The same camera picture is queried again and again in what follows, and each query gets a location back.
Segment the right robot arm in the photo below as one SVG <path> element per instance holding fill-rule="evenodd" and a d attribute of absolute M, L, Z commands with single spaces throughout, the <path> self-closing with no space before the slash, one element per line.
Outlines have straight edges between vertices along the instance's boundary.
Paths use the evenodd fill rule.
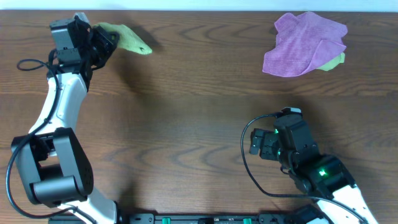
<path fill-rule="evenodd" d="M 335 156 L 321 154 L 307 127 L 254 129 L 250 139 L 250 154 L 279 162 L 294 181 L 300 193 L 290 198 L 313 200 L 333 223 L 377 222 L 346 166 Z"/>

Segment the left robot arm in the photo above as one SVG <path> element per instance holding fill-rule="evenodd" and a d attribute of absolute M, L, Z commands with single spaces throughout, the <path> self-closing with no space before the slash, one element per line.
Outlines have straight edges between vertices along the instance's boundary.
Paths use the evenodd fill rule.
<path fill-rule="evenodd" d="M 116 50 L 119 34 L 87 24 L 52 26 L 56 47 L 46 62 L 49 90 L 30 131 L 13 139 L 8 168 L 16 167 L 27 198 L 74 214 L 84 223 L 121 223 L 116 202 L 94 186 L 93 169 L 75 134 L 80 106 L 95 70 Z"/>

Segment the green microfiber cloth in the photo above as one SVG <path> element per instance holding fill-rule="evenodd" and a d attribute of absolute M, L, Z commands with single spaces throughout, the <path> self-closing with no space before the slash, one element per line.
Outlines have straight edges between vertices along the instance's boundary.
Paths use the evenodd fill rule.
<path fill-rule="evenodd" d="M 130 28 L 124 24 L 109 24 L 99 22 L 94 27 L 101 26 L 107 32 L 117 32 L 119 34 L 118 48 L 125 49 L 140 55 L 149 55 L 152 49 Z"/>

